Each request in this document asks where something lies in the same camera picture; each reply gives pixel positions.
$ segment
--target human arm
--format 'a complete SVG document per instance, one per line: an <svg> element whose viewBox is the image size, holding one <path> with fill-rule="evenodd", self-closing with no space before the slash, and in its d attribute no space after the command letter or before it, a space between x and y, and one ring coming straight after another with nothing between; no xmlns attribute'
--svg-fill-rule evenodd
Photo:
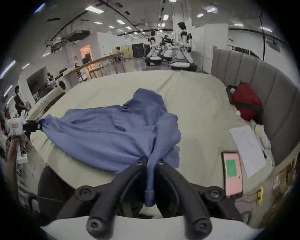
<svg viewBox="0 0 300 240"><path fill-rule="evenodd" d="M20 147L23 146L21 137L13 138L10 142L5 168L5 178L10 188L11 195L16 201L19 201L16 173L17 143L20 144Z"/></svg>

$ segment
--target doorway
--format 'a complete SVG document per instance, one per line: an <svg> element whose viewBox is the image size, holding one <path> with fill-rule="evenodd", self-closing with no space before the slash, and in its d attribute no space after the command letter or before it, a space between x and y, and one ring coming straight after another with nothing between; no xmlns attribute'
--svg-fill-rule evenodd
<svg viewBox="0 0 300 240"><path fill-rule="evenodd" d="M86 45L86 46L80 48L80 54L81 54L81 58L82 58L82 63L83 64L85 64L87 62L92 62L93 61L93 56L92 56L91 46L90 45ZM90 76L89 71L91 69L93 69L93 68L95 68L94 64L91 64L91 65L89 65L88 67L85 68L87 76Z"/></svg>

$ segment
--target tablet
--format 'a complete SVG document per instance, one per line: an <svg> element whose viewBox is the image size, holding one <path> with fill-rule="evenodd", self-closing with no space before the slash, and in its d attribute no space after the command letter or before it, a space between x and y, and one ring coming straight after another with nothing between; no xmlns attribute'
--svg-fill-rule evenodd
<svg viewBox="0 0 300 240"><path fill-rule="evenodd" d="M237 152L222 152L224 189L232 199L243 195L243 179L240 159Z"/></svg>

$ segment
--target pink tablet screen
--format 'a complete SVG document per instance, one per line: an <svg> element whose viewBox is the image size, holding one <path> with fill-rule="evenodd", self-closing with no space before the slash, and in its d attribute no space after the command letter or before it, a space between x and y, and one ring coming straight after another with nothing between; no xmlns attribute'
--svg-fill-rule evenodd
<svg viewBox="0 0 300 240"><path fill-rule="evenodd" d="M237 153L223 154L226 179L226 196L243 192L242 171Z"/></svg>

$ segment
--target beige bed sheet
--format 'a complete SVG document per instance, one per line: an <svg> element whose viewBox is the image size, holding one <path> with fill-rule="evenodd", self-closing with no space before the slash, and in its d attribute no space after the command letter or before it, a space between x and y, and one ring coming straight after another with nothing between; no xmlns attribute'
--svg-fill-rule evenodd
<svg viewBox="0 0 300 240"><path fill-rule="evenodd" d="M229 129L242 127L246 122L237 119L225 85L214 76L168 70L109 75L76 85L45 116L62 117L72 108L123 105L138 88L160 94L167 110L178 116L181 141L177 170L191 183L223 187L221 152L237 150ZM90 167L69 157L41 131L32 133L31 139L45 163L73 188L109 183L115 176L110 171ZM268 152L266 154L266 166L249 179L241 164L244 193L253 190L271 174L272 157Z"/></svg>

